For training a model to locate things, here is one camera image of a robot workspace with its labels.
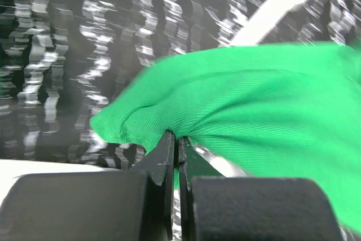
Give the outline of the green tank top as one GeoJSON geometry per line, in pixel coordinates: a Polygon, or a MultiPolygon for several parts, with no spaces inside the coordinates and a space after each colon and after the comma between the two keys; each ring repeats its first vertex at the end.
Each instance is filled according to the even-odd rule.
{"type": "Polygon", "coordinates": [[[90,120],[152,151],[165,131],[260,177],[314,180],[360,232],[360,47],[219,47],[159,60],[90,120]]]}

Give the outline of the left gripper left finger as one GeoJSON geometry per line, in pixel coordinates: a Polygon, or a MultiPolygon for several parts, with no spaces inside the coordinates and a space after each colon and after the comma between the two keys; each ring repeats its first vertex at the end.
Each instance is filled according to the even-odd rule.
{"type": "Polygon", "coordinates": [[[171,240],[174,145],[128,170],[1,160],[1,239],[171,240]]]}

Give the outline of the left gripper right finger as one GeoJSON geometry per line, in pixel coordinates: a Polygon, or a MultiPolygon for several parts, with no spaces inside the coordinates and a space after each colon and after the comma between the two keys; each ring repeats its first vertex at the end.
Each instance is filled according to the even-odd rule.
{"type": "Polygon", "coordinates": [[[328,198],[309,179],[224,177],[179,141],[183,240],[341,240],[328,198]]]}

